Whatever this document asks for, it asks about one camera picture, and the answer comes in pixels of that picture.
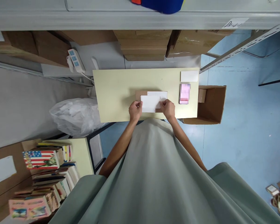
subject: hand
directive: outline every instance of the hand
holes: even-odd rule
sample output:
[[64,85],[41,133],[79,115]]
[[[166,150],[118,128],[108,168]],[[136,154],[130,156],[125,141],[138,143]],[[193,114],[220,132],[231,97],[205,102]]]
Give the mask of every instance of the hand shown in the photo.
[[174,103],[172,103],[169,99],[160,102],[161,110],[167,120],[170,122],[170,120],[175,118],[175,106]]
[[142,114],[142,101],[134,101],[128,108],[130,114],[130,121],[139,121]]

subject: blue floor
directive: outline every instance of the blue floor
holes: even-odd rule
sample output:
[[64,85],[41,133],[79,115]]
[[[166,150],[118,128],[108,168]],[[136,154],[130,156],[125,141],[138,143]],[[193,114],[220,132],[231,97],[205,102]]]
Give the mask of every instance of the blue floor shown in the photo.
[[[223,54],[248,37],[250,31],[237,30],[210,52]],[[247,51],[263,56],[278,48],[280,32]],[[202,55],[201,67],[211,60]],[[265,188],[280,181],[280,83],[258,84],[278,79],[280,51],[262,59],[239,53],[200,75],[201,85],[227,86],[221,124],[181,124],[206,168],[228,162],[267,203],[271,197]],[[100,134],[104,156],[126,125],[118,122]]]

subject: wrist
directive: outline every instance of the wrist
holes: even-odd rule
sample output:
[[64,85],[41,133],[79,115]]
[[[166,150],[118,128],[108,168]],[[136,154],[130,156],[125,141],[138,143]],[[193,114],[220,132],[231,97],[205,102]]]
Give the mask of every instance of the wrist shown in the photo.
[[130,123],[131,124],[137,124],[138,121],[139,121],[139,119],[137,119],[137,118],[130,118]]
[[168,120],[169,123],[173,123],[173,122],[177,121],[175,116],[169,117],[169,118],[167,118],[167,120]]

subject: american flag book cover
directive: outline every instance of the american flag book cover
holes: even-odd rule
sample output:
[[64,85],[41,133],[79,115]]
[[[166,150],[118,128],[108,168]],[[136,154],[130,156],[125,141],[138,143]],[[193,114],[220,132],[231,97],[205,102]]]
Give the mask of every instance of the american flag book cover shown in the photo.
[[58,169],[59,162],[56,151],[26,151],[23,152],[27,169]]

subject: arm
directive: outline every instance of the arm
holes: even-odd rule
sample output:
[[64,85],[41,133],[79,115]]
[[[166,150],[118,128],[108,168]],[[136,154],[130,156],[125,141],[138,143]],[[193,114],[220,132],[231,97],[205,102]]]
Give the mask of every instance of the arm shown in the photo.
[[134,101],[130,105],[128,112],[130,114],[130,122],[111,150],[99,173],[107,178],[128,149],[134,128],[142,114],[142,101]]
[[180,141],[183,147],[187,150],[187,152],[191,155],[191,157],[195,160],[195,162],[200,166],[200,168],[203,169],[204,171],[207,171],[198,152],[196,151],[196,149],[188,139],[187,135],[185,134],[185,132],[177,122],[177,119],[175,118],[174,103],[172,103],[170,100],[167,99],[164,102],[160,102],[160,106],[162,112],[164,113],[168,122],[172,126],[174,135],[177,137],[177,139]]

